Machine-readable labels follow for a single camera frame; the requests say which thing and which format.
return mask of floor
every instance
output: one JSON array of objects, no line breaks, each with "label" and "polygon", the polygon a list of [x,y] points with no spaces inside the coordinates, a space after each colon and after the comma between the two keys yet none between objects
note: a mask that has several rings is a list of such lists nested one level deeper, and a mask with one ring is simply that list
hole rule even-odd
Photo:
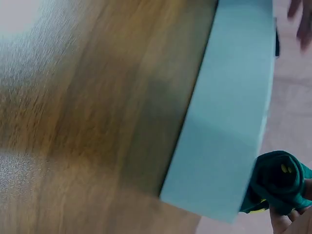
[{"label": "floor", "polygon": [[[286,150],[312,168],[312,48],[302,54],[295,39],[300,16],[287,20],[288,0],[275,0],[281,41],[270,116],[261,152]],[[233,225],[202,218],[197,234],[271,234],[268,212],[239,214]]]}]

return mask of green fabric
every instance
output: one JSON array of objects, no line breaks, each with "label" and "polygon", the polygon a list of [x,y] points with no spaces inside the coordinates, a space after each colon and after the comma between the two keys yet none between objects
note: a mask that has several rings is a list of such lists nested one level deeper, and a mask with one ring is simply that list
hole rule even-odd
[{"label": "green fabric", "polygon": [[305,178],[312,178],[312,171],[285,151],[259,156],[240,211],[266,210],[271,204],[281,215],[288,215],[294,208],[312,205],[302,197]]}]

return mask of light blue box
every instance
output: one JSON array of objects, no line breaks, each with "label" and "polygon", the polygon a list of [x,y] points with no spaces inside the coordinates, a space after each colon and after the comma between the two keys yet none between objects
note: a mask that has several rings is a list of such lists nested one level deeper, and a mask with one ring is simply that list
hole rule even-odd
[{"label": "light blue box", "polygon": [[162,201],[233,221],[263,137],[274,56],[272,0],[220,0]]}]

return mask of finger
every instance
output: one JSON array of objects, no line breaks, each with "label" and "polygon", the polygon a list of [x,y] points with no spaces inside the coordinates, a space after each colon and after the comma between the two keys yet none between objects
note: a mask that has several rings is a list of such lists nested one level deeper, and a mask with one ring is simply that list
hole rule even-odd
[{"label": "finger", "polygon": [[288,9],[288,14],[287,14],[287,17],[289,19],[292,19],[296,15],[300,4],[301,4],[301,0],[292,0],[291,1],[291,4],[290,4],[289,9]]},{"label": "finger", "polygon": [[289,215],[288,218],[291,220],[291,222],[294,222],[298,217],[300,217],[300,214],[298,211],[293,210]]},{"label": "finger", "polygon": [[285,232],[292,223],[287,216],[279,215],[272,206],[270,206],[270,217],[274,234]]},{"label": "finger", "polygon": [[308,34],[308,32],[311,31],[311,12],[308,7],[303,8],[302,12],[302,18],[300,21],[300,25],[297,31],[297,38],[300,39],[300,41],[305,38],[305,36]]},{"label": "finger", "polygon": [[299,211],[299,214],[300,214],[300,215],[303,215],[303,213],[304,213],[305,211],[307,211],[310,207],[311,207],[311,206],[308,206],[308,207],[306,207],[306,208],[301,209],[301,210]]},{"label": "finger", "polygon": [[309,47],[309,45],[312,42],[312,32],[309,31],[304,38],[300,41],[300,47],[302,51],[307,50],[307,48]]},{"label": "finger", "polygon": [[312,200],[312,179],[305,179],[305,193],[303,194],[303,197],[308,200]]}]

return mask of wood grain surface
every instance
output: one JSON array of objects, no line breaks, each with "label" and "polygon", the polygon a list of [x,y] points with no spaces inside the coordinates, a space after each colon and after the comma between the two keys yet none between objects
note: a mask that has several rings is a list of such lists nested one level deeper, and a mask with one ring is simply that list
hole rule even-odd
[{"label": "wood grain surface", "polygon": [[214,12],[215,0],[2,3],[1,233],[194,233],[199,217],[157,196]]}]

